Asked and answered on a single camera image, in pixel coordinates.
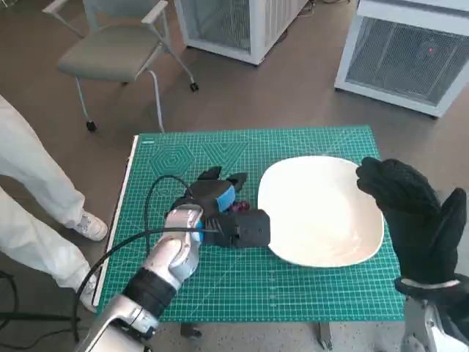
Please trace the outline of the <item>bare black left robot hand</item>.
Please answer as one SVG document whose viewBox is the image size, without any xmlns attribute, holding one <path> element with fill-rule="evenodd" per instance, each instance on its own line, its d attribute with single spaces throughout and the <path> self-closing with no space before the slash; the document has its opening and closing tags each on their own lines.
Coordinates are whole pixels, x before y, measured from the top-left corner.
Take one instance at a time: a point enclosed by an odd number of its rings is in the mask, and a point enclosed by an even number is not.
<svg viewBox="0 0 469 352">
<path fill-rule="evenodd" d="M 248 201 L 236 200 L 248 174 L 238 172 L 222 179 L 221 171 L 221 166 L 203 171 L 171 208 L 175 209 L 184 204 L 198 205 L 203 209 L 205 216 L 249 210 L 251 206 Z"/>
</svg>

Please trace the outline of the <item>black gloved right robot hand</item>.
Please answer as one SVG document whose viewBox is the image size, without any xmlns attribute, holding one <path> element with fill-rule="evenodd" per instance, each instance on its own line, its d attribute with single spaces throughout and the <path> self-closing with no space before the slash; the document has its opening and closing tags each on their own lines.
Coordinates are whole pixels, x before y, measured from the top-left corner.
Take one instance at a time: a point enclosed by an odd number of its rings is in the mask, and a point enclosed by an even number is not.
<svg viewBox="0 0 469 352">
<path fill-rule="evenodd" d="M 365 157 L 357 186 L 372 196 L 388 224 L 401 276 L 423 285 L 457 279 L 457 247 L 467 221 L 467 193 L 441 202 L 418 170 L 397 159 Z"/>
</svg>

